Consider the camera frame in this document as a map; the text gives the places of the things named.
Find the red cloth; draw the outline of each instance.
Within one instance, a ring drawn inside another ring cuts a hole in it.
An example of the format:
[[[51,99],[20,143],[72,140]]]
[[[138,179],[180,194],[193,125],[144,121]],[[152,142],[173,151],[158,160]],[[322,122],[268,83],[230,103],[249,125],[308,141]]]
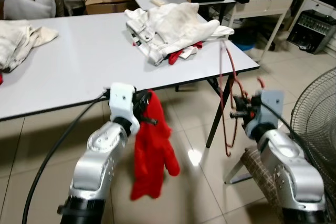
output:
[[[157,125],[142,122],[135,138],[135,183],[131,199],[143,195],[158,198],[163,183],[164,165],[172,176],[180,173],[174,149],[169,142],[172,130],[167,126],[160,101],[154,91],[151,101],[143,113],[147,118],[157,120]]]
[[[196,44],[193,44],[192,46],[193,47],[197,47],[198,49],[201,49],[203,45],[202,45],[202,42],[200,41],[200,42],[197,42]],[[172,52],[171,54],[169,54],[168,55],[169,56],[168,63],[170,65],[173,65],[177,61],[177,59],[179,58],[179,56],[182,53],[182,51],[183,51],[183,49],[181,49],[181,50],[179,50],[177,52]]]

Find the white cloth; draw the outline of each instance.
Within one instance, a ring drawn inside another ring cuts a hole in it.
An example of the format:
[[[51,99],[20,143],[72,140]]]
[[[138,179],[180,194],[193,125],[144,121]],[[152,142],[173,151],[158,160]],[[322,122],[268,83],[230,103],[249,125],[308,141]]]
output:
[[[234,33],[233,29],[220,26],[217,20],[199,22],[199,6],[198,3],[181,3],[154,7],[147,12],[140,8],[126,10],[130,18],[126,25],[149,62],[157,66],[168,54],[199,41]]]
[[[197,47],[186,47],[183,49],[182,53],[179,55],[179,57],[186,59],[188,58],[190,55],[194,55],[198,52],[198,48]]]
[[[57,31],[46,27],[32,28],[26,20],[0,20],[0,70],[12,71],[27,58],[33,47],[57,36]]]
[[[4,18],[11,20],[54,18],[55,0],[5,0]]]

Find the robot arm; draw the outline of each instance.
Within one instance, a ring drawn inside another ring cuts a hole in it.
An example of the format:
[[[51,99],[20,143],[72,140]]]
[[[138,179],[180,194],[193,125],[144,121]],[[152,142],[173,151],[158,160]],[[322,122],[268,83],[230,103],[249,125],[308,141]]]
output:
[[[133,86],[114,83],[110,90],[111,121],[88,139],[87,149],[79,158],[69,189],[69,196],[57,212],[61,224],[98,224],[104,211],[114,176],[129,135],[140,129],[139,121],[156,124],[142,116],[151,93],[135,93]]]
[[[281,114],[281,91],[261,90],[251,101],[235,97],[244,130],[257,142],[260,158],[276,183],[285,223],[327,223],[324,186],[319,172],[309,164],[302,148],[278,130],[278,118],[261,102]]]

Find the black cable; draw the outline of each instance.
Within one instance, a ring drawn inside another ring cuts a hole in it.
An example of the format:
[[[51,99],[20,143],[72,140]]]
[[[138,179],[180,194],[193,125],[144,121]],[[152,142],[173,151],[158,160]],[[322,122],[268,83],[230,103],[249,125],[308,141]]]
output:
[[[302,138],[292,129],[292,127],[285,121],[285,119],[283,119],[282,116],[279,115],[277,112],[275,112],[270,106],[268,106],[267,104],[265,104],[263,102],[260,102],[260,104],[262,106],[264,106],[265,108],[267,108],[273,115],[275,115],[287,127],[290,134],[294,137],[294,139],[296,140],[298,145],[303,149],[303,152],[305,153],[305,156],[306,156],[306,159],[308,160],[308,162],[316,168],[317,165],[314,161],[314,158],[310,155],[310,152],[309,152],[309,150],[307,150],[307,147],[304,145]],[[328,192],[327,189],[325,189],[324,192],[325,192],[325,196],[327,198],[329,198],[330,204],[331,204],[334,212],[336,212],[335,203],[333,202],[330,193]]]
[[[86,107],[85,110],[83,110],[82,113],[80,113],[74,120],[73,122],[69,125],[69,127],[65,130],[65,132],[63,133],[63,135],[60,137],[60,139],[53,145],[53,147],[51,148],[51,150],[49,151],[49,153],[47,154],[47,156],[45,157],[45,159],[43,160],[41,167],[39,168],[34,181],[31,185],[31,188],[29,190],[28,196],[27,196],[27,200],[26,200],[26,204],[25,204],[25,209],[23,211],[23,216],[22,216],[22,224],[26,224],[27,223],[27,218],[28,218],[28,212],[29,212],[29,206],[30,206],[30,202],[32,201],[33,198],[33,194],[35,191],[35,188],[37,186],[37,183],[42,175],[43,170],[45,169],[48,161],[50,160],[50,158],[52,157],[52,155],[54,154],[54,152],[57,150],[57,148],[61,145],[61,143],[65,140],[65,138],[69,135],[69,133],[74,129],[74,127],[76,126],[76,124],[79,122],[79,120],[82,118],[82,116],[88,112],[88,110],[95,105],[97,102],[100,101],[100,99],[102,97],[107,97],[109,98],[109,93],[110,90],[108,89],[104,94],[102,94],[100,97],[94,99],[92,101],[92,103]]]

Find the electric fan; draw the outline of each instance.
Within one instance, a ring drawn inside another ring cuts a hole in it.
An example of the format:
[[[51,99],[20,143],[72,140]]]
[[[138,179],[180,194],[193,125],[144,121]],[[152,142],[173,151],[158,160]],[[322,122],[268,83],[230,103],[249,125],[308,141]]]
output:
[[[329,200],[336,201],[336,68],[322,74],[301,94],[291,127],[302,138],[320,172]]]

